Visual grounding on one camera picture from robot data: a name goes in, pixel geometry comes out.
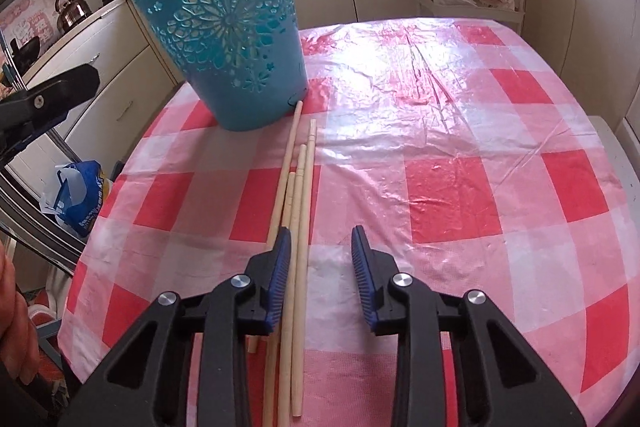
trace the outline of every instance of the wooden dowel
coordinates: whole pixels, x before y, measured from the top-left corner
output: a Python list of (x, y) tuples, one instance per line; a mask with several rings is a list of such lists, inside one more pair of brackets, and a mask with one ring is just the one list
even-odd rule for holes
[(296, 173), (290, 172), (287, 177), (287, 191), (284, 195), (284, 210), (282, 211), (282, 225), (290, 229), (291, 227), (291, 209), (293, 206), (293, 185), (296, 181)]
[[(293, 204), (293, 184), (295, 172), (290, 172), (287, 178), (287, 190), (284, 196), (284, 210), (282, 211), (283, 227), (290, 227), (291, 206)], [(278, 362), (278, 345), (280, 344), (280, 324), (276, 325), (267, 340), (267, 356), (264, 362), (264, 390), (262, 393), (262, 427), (273, 427), (273, 406), (276, 386), (276, 363)]]
[(293, 341), (291, 352), (291, 410), (293, 416), (302, 416), (303, 383), (305, 376), (305, 321), (306, 321), (306, 268), (309, 257), (309, 225), (311, 220), (311, 188), (314, 181), (316, 158), (316, 120), (309, 125), (306, 144), (305, 179), (300, 208), (298, 233), (298, 259), (296, 262), (296, 298), (293, 311)]
[[(300, 115), (302, 114), (302, 100), (296, 104), (296, 110), (293, 113), (293, 121), (289, 129), (289, 139), (284, 150), (284, 158), (280, 167), (280, 177), (278, 178), (278, 188), (276, 189), (276, 198), (273, 202), (273, 210), (271, 211), (271, 220), (269, 222), (269, 232), (267, 234), (267, 248), (273, 248), (278, 235), (280, 224), (280, 216), (282, 215), (282, 206), (284, 204), (284, 194), (287, 189), (287, 177), (291, 168), (291, 158), (293, 157), (293, 147), (296, 144), (296, 136), (298, 135), (298, 124), (300, 123)], [(258, 337), (249, 337), (247, 350), (249, 353), (255, 353), (258, 348)]]
[(287, 277), (287, 290), (280, 321), (280, 374), (278, 375), (278, 427), (289, 427), (291, 420), (291, 349), (293, 340), (293, 311), (296, 286), (296, 261), (298, 257), (298, 227), (300, 225), (300, 205), (305, 175), (306, 145), (300, 146), (296, 179), (293, 183), (293, 203), (291, 205), (291, 261)]

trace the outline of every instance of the blue plastic bucket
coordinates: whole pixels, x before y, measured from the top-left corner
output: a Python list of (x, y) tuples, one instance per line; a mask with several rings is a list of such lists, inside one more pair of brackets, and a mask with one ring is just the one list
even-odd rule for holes
[(256, 129), (304, 98), (293, 0), (133, 0), (222, 127)]

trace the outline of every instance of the stainless steel kettle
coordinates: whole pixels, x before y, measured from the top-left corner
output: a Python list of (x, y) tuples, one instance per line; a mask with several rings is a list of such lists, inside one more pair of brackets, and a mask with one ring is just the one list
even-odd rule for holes
[(60, 8), (60, 0), (56, 0), (56, 12), (60, 14), (57, 23), (58, 30), (63, 34), (67, 33), (92, 13), (85, 0), (67, 0), (62, 11)]

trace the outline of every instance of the finger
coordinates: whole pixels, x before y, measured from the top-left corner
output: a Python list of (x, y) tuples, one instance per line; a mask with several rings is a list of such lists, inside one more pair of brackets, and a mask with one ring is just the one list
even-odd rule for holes
[(36, 326), (29, 321), (29, 340), (27, 341), (27, 356), (20, 369), (20, 381), (27, 385), (38, 373), (40, 367), (40, 350), (38, 348), (38, 332)]
[(15, 310), (15, 268), (14, 263), (0, 253), (0, 337), (4, 335), (14, 320)]
[(22, 295), (15, 297), (14, 321), (0, 341), (0, 360), (11, 378), (18, 378), (27, 356), (29, 340), (29, 316), (27, 303)]

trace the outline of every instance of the plastic tablecloth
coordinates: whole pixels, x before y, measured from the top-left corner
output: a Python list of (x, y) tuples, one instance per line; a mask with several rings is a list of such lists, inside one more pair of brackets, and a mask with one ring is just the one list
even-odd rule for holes
[[(299, 423), (390, 424), (396, 340), (372, 336), (362, 317), (349, 241), (362, 224), (373, 248), (432, 289), (486, 291), (596, 425), (638, 365), (640, 248), (564, 84), (491, 21), (300, 35), (310, 89), (297, 143), (310, 118), (319, 133)], [(188, 85), (161, 111), (69, 292), (59, 343), (81, 380), (159, 293), (206, 293), (264, 250), (290, 123), (227, 132)], [(248, 360), (254, 425), (263, 363), (261, 346)]]

